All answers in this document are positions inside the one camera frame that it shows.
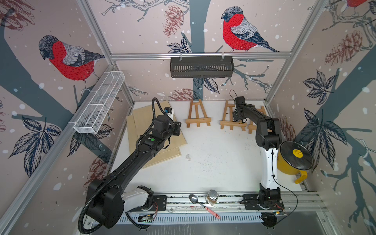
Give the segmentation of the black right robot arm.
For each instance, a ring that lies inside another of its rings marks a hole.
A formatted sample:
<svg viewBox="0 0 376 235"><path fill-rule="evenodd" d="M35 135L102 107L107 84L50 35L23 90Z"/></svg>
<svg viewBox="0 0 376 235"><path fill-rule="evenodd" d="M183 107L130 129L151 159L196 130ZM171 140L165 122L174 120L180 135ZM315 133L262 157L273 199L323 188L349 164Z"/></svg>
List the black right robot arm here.
<svg viewBox="0 0 376 235"><path fill-rule="evenodd" d="M282 143L280 121L260 112L251 104L236 104L233 118L237 121L249 119L256 124L255 140L263 157L263 176L259 184L258 204L269 209L281 201L281 186L277 182L276 153Z"/></svg>

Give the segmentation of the wooden easel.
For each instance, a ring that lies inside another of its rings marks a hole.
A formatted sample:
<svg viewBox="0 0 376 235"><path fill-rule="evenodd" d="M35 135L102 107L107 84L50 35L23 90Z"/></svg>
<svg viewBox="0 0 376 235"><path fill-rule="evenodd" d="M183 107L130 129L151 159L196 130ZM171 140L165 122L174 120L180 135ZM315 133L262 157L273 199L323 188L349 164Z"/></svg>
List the wooden easel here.
<svg viewBox="0 0 376 235"><path fill-rule="evenodd" d="M185 119L187 128L191 125L196 124L200 127L200 124L205 123L207 126L211 126L212 119L208 117L203 101L201 99L197 101L190 101L188 118Z"/></svg>
<svg viewBox="0 0 376 235"><path fill-rule="evenodd" d="M222 120L220 121L220 129L224 130L225 128L233 131L238 128L242 131L246 131L247 123L243 121L235 121L233 117L233 111L235 110L235 104L229 100L225 101L224 111Z"/></svg>
<svg viewBox="0 0 376 235"><path fill-rule="evenodd" d="M273 131L274 121L267 115L264 106L256 108L254 105L248 105L245 109L245 116L257 126L257 132L266 135Z"/></svg>

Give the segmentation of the plywood board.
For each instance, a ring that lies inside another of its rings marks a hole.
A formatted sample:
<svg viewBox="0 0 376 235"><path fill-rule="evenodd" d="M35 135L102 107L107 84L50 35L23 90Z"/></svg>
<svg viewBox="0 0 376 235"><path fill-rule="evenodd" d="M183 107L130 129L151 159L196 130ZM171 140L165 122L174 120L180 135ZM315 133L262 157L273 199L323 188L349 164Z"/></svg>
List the plywood board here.
<svg viewBox="0 0 376 235"><path fill-rule="evenodd" d="M129 141L129 149L130 153L133 153L134 150L136 149L136 140L138 139L139 135L137 134L136 131L136 125L133 116L127 116L127 133L128 133L128 141ZM171 160L173 158L181 156L180 149L173 148L170 150L167 150L163 152L162 150L150 161L148 161L142 169L151 167L153 165L160 164L162 162Z"/></svg>
<svg viewBox="0 0 376 235"><path fill-rule="evenodd" d="M145 169L145 168L148 168L148 167L151 167L151 166L154 166L154 165L158 165L158 164L164 163L166 161L175 159L175 158L177 158L179 156L181 156L181 152L180 152L179 148L176 148L176 149L173 149L173 150L169 150L169 151L166 151L164 153L159 153L152 160L148 161L142 167L142 169Z"/></svg>
<svg viewBox="0 0 376 235"><path fill-rule="evenodd" d="M145 106L143 108L138 108L133 110L133 118L136 125L136 131L138 135L143 134L147 128L150 126L152 122L152 107L151 105ZM179 148L187 144L187 141L181 132L179 136L172 136L170 139L170 145L168 148L162 150L163 152L173 149Z"/></svg>

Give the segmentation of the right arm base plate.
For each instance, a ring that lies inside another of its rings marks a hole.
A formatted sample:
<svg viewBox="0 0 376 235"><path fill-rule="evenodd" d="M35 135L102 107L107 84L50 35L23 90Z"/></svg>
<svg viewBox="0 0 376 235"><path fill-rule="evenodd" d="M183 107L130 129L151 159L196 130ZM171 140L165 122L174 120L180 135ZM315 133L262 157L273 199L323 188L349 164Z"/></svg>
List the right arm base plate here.
<svg viewBox="0 0 376 235"><path fill-rule="evenodd" d="M262 201L258 194L244 194L240 204L244 205L247 211L281 211L285 209L282 200L265 199Z"/></svg>

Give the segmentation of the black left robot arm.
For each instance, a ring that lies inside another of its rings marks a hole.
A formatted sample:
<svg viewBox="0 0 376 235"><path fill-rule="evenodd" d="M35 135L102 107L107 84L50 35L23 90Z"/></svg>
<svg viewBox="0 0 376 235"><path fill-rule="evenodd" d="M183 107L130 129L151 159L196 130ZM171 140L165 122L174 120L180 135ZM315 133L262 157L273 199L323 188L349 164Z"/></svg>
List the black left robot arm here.
<svg viewBox="0 0 376 235"><path fill-rule="evenodd" d="M128 211L144 207L149 209L153 203L153 191L139 186L123 195L124 190L134 176L152 160L160 150L170 145L172 136L179 136L181 123L173 120L172 108L161 107L157 98L151 102L153 119L147 130L136 140L133 153L112 173L103 179L93 180L87 192L87 198L78 218L78 230L81 234L91 234L100 227L112 228L121 216Z"/></svg>

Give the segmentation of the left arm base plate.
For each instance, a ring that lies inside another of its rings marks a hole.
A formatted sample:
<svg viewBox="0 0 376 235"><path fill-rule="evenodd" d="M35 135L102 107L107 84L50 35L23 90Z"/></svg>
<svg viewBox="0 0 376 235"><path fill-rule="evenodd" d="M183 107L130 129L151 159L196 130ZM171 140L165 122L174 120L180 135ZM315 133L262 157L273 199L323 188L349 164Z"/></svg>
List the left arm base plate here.
<svg viewBox="0 0 376 235"><path fill-rule="evenodd" d="M157 195L153 198L149 198L146 201L146 204L141 207L136 207L131 209L129 212L163 212L166 210L167 205L167 196L166 195Z"/></svg>

